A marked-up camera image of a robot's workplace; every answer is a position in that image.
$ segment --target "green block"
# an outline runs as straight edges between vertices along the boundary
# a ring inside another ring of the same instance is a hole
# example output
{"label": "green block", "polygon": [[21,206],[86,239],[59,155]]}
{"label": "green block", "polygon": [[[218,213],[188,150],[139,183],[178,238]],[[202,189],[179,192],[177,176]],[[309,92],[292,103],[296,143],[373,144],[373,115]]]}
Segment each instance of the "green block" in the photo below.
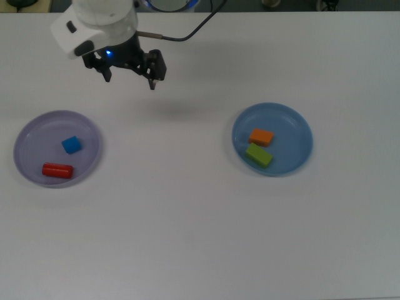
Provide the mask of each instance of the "green block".
{"label": "green block", "polygon": [[246,150],[246,157],[254,161],[262,168],[266,168],[273,158],[272,155],[270,155],[267,151],[257,146],[253,142]]}

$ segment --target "blue plate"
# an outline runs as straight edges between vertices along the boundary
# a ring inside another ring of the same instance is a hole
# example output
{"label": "blue plate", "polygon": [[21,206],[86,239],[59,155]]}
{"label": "blue plate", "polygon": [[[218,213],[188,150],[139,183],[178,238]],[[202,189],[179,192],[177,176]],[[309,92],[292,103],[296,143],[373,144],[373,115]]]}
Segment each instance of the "blue plate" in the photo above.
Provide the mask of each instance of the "blue plate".
{"label": "blue plate", "polygon": [[[264,169],[245,156],[254,128],[272,131],[274,137],[264,149],[273,158]],[[267,176],[282,176],[300,168],[313,149],[313,134],[306,120],[295,110],[278,103],[260,103],[243,111],[232,129],[232,142],[239,157],[253,170]]]}

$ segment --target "black cable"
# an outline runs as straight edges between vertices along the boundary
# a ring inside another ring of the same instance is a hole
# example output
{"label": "black cable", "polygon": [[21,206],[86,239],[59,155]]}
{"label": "black cable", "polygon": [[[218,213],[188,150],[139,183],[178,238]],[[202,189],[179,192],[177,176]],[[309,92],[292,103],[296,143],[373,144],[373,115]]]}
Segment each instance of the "black cable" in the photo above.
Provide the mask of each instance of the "black cable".
{"label": "black cable", "polygon": [[196,32],[200,30],[216,13],[218,13],[221,8],[226,4],[228,0],[222,0],[222,3],[213,11],[198,27],[195,28],[194,31],[192,31],[188,36],[185,37],[169,37],[169,36],[162,36],[161,39],[165,39],[167,41],[172,41],[172,42],[184,42],[190,39],[192,36],[195,35]]}

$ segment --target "plate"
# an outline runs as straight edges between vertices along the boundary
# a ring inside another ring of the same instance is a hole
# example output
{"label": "plate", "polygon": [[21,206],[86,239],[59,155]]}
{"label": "plate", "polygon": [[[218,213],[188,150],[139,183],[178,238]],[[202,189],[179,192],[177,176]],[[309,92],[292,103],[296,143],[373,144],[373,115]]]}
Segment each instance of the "plate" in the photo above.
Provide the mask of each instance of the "plate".
{"label": "plate", "polygon": [[[67,154],[61,142],[76,136],[82,149]],[[47,188],[65,188],[83,180],[100,158],[101,139],[97,127],[87,117],[73,111],[52,111],[29,122],[14,145],[17,170],[29,181]],[[42,175],[44,163],[74,167],[71,179]]]}
{"label": "plate", "polygon": [[[272,161],[264,169],[245,156],[254,128],[272,131],[268,147]],[[232,129],[232,142],[239,157],[254,171],[282,176],[300,168],[313,149],[313,134],[306,120],[295,110],[278,103],[260,103],[244,110]]]}

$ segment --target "robotic arm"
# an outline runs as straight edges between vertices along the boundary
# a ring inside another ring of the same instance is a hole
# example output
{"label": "robotic arm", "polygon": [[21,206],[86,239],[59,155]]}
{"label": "robotic arm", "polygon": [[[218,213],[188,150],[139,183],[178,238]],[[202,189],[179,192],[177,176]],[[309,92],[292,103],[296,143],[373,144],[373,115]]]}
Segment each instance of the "robotic arm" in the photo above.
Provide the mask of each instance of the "robotic arm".
{"label": "robotic arm", "polygon": [[137,26],[132,0],[72,0],[51,32],[69,58],[81,56],[107,82],[115,66],[144,76],[153,90],[167,68],[160,50],[141,49]]}

